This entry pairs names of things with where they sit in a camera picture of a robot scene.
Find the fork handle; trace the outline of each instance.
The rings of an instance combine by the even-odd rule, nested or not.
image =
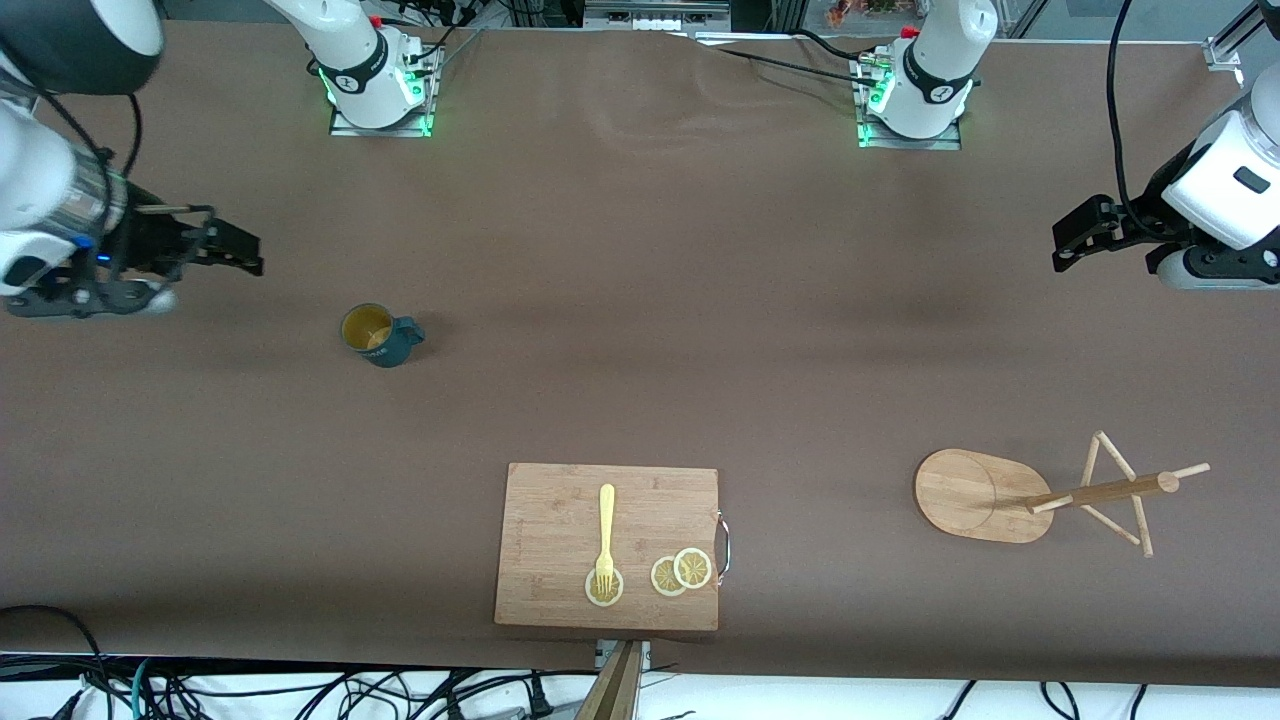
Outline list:
[[[609,555],[609,539],[613,537],[613,486],[600,486],[600,553]]]

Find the mug handle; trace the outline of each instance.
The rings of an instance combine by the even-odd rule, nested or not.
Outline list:
[[[413,318],[410,318],[407,315],[403,318],[396,318],[392,322],[392,329],[398,333],[407,334],[408,341],[412,345],[417,345],[424,340],[426,340],[426,333],[422,332],[422,328],[419,327],[419,324],[413,320]]]

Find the teal cable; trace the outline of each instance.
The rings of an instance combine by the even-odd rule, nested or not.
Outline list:
[[[142,675],[146,673],[147,662],[151,662],[150,657],[138,662],[138,669],[133,673],[133,687],[129,689],[129,707],[133,708],[133,720],[142,720]]]

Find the white floor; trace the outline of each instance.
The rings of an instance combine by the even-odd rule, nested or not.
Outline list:
[[[476,679],[497,675],[492,673]],[[193,689],[257,691],[314,685],[332,680],[334,674],[239,675],[197,678]],[[381,674],[369,675],[371,682]],[[411,691],[430,692],[444,673],[404,675]],[[552,705],[582,700],[591,684],[589,676],[558,676],[544,680]],[[942,717],[964,685],[959,680],[860,680],[815,678],[756,678],[716,675],[645,675],[639,720],[666,720],[695,711],[690,720],[753,720],[833,717],[841,720],[937,720]],[[398,684],[385,687],[398,688]],[[74,680],[0,683],[0,720],[31,720],[52,715],[79,688]],[[1128,720],[1134,685],[1071,684],[1082,720]],[[1055,688],[1055,698],[1065,706]],[[342,692],[330,694],[312,720],[337,717]],[[260,698],[205,698],[205,711],[214,720],[292,720],[312,692]],[[525,689],[518,683],[497,688],[463,703],[470,720],[481,720],[504,710],[526,706]],[[403,706],[399,716],[403,717]],[[104,696],[88,692],[81,700],[76,720],[105,717]],[[116,703],[116,717],[127,720],[129,710]],[[1138,712],[1140,720],[1233,720],[1280,717],[1280,689],[1210,688],[1153,685]],[[970,693],[956,720],[1056,720],[1041,700],[1036,683],[980,682]],[[394,720],[392,707],[364,702],[351,720]]]

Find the lime slice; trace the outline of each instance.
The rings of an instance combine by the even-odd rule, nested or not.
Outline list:
[[[686,547],[672,560],[676,566],[676,580],[695,591],[712,579],[712,559],[696,547]]]
[[[586,600],[591,601],[591,605],[599,605],[600,607],[608,607],[622,597],[622,573],[614,568],[613,570],[613,589],[612,592],[599,596],[595,594],[595,568],[586,574],[586,583],[582,584],[582,589],[586,592]]]
[[[649,582],[653,583],[653,589],[667,597],[676,597],[677,594],[685,592],[685,585],[680,584],[680,580],[676,579],[675,555],[659,557],[658,561],[653,564],[653,569],[649,570]]]

